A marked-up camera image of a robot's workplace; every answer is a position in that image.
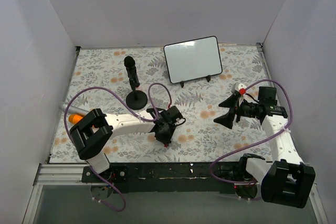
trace microphone stand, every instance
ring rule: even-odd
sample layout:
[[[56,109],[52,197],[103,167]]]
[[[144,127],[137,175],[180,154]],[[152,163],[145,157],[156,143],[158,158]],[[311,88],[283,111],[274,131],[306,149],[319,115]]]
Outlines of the microphone stand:
[[[137,85],[137,83],[135,83],[131,78],[130,86],[132,92],[130,92],[126,97],[127,106],[133,110],[143,109],[148,102],[147,95],[144,92],[135,89],[137,86],[139,86],[139,84]]]

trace black microphone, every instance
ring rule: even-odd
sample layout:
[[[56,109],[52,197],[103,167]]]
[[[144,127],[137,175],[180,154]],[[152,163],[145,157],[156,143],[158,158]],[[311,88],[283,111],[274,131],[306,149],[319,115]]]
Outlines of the black microphone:
[[[128,78],[130,78],[130,85],[132,89],[132,92],[126,97],[126,104],[133,110],[140,110],[146,106],[148,98],[144,92],[135,89],[140,86],[135,61],[131,56],[126,56],[124,59],[124,65],[126,67]]]
[[[136,88],[140,86],[139,78],[137,75],[137,68],[135,61],[131,56],[126,56],[124,59],[124,66],[126,67],[128,78],[130,78],[130,85]]]

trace red part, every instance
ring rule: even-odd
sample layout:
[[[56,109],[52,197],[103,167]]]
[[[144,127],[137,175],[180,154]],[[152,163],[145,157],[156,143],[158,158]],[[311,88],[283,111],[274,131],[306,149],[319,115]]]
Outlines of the red part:
[[[246,90],[245,90],[245,89],[240,89],[240,90],[239,90],[239,94],[243,95],[243,94],[245,94],[245,93],[246,93]]]

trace black metal bar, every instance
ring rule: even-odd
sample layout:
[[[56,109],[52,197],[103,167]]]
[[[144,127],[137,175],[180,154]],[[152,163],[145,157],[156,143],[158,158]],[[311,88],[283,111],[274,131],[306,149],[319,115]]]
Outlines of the black metal bar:
[[[170,191],[218,191],[234,194],[233,184],[220,182],[209,173],[208,162],[197,163],[113,163],[101,175],[114,174],[112,182],[122,193],[170,192]],[[242,181],[239,162],[222,162],[215,166],[216,175]],[[83,183],[97,183],[99,178],[91,174],[89,167],[83,169]]]

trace round microphone base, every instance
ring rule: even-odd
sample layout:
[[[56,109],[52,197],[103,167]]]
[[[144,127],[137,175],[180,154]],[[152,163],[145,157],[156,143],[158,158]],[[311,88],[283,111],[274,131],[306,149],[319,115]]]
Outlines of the round microphone base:
[[[143,109],[148,102],[147,95],[140,90],[136,90],[136,94],[135,96],[133,91],[129,93],[126,97],[126,104],[133,110]]]

